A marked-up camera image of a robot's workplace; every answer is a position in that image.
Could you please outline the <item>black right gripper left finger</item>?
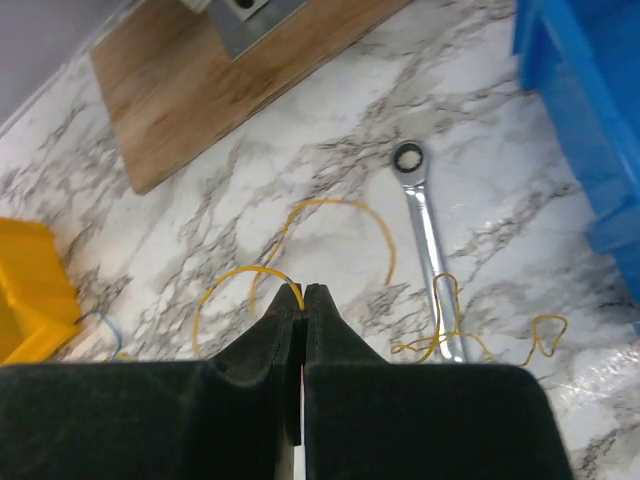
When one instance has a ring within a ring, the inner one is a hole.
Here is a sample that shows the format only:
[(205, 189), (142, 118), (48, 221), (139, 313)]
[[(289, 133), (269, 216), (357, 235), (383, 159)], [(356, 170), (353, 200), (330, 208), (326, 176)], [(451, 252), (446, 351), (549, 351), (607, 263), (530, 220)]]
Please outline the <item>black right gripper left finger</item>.
[(290, 479), (301, 311), (281, 287), (218, 354), (1, 371), (5, 479)]

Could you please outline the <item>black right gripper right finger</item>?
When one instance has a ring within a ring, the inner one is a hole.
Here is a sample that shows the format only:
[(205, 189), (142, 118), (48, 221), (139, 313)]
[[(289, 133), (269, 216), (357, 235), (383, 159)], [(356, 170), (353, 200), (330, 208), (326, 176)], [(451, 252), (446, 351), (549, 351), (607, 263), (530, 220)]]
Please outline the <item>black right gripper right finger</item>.
[(304, 443), (310, 479), (569, 479), (542, 387), (509, 365), (392, 364), (304, 295)]

